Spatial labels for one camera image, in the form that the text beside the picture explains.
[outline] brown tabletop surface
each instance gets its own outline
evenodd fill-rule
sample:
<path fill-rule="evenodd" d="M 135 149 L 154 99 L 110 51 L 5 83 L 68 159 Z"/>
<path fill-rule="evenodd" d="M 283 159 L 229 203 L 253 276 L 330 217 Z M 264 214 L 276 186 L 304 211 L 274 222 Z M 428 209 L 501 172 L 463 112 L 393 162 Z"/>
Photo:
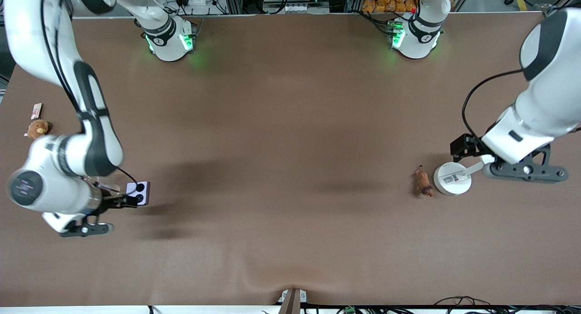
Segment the brown tabletop surface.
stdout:
<path fill-rule="evenodd" d="M 64 239 L 2 192 L 0 305 L 272 304 L 289 287 L 319 304 L 581 303 L 579 136 L 553 144 L 570 173 L 560 184 L 478 173 L 467 194 L 430 199 L 411 176 L 451 160 L 467 92 L 519 68 L 540 20 L 453 14 L 438 47 L 409 60 L 356 15 L 215 18 L 174 63 L 132 20 L 77 20 L 123 168 L 151 181 L 151 204 L 105 213 L 113 234 Z M 526 86 L 514 75 L 479 89 L 474 129 Z M 62 89 L 16 69 L 0 186 L 27 157 L 35 103 L 53 134 L 79 128 Z"/>

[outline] black caster wheel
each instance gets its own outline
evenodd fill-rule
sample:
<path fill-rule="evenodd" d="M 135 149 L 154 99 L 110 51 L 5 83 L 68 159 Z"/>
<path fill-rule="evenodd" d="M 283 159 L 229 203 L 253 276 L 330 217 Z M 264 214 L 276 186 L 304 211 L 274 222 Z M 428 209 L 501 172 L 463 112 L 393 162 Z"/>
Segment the black caster wheel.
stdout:
<path fill-rule="evenodd" d="M 504 5 L 510 5 L 514 2 L 514 0 L 504 0 Z"/>

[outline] pile of brown objects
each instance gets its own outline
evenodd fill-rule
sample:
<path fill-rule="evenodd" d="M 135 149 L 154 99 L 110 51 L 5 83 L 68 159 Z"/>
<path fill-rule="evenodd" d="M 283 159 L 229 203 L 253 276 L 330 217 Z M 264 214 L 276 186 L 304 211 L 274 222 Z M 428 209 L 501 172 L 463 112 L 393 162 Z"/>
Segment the pile of brown objects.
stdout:
<path fill-rule="evenodd" d="M 363 12 L 411 12 L 418 4 L 418 0 L 365 0 L 361 10 Z"/>

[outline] robotic arm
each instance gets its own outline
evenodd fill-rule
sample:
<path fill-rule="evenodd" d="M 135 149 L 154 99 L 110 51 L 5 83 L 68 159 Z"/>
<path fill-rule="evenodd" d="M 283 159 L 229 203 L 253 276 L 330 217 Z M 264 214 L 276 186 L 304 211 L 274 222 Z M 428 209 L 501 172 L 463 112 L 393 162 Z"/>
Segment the robotic arm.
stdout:
<path fill-rule="evenodd" d="M 404 19 L 395 20 L 398 28 L 392 47 L 410 59 L 427 56 L 436 47 L 451 7 L 450 0 L 420 0 L 414 14 L 405 14 Z"/>
<path fill-rule="evenodd" d="M 519 54 L 529 87 L 523 91 L 482 137 L 468 134 L 450 144 L 454 162 L 434 174 L 437 188 L 447 195 L 466 192 L 470 175 L 523 182 L 561 182 L 562 167 L 548 164 L 550 143 L 569 134 L 581 122 L 581 10 L 560 10 L 538 24 L 525 38 Z M 541 155 L 541 164 L 533 157 Z M 481 162 L 465 168 L 463 157 Z"/>
<path fill-rule="evenodd" d="M 16 63 L 62 86 L 81 123 L 77 134 L 35 140 L 25 164 L 10 176 L 8 194 L 16 204 L 43 212 L 46 222 L 64 237 L 108 233 L 112 225 L 91 225 L 86 217 L 137 204 L 128 196 L 110 200 L 80 178 L 110 175 L 122 164 L 123 149 L 99 80 L 75 46 L 71 18 L 74 10 L 107 12 L 115 1 L 6 0 L 6 33 Z"/>

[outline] yellow stripe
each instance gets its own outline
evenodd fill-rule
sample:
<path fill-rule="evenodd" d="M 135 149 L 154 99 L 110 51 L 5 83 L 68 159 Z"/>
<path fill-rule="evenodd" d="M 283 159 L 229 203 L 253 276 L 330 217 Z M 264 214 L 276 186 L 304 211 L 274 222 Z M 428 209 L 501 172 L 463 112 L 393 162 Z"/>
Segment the yellow stripe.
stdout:
<path fill-rule="evenodd" d="M 520 11 L 527 11 L 527 5 L 523 0 L 517 0 L 517 4 Z"/>

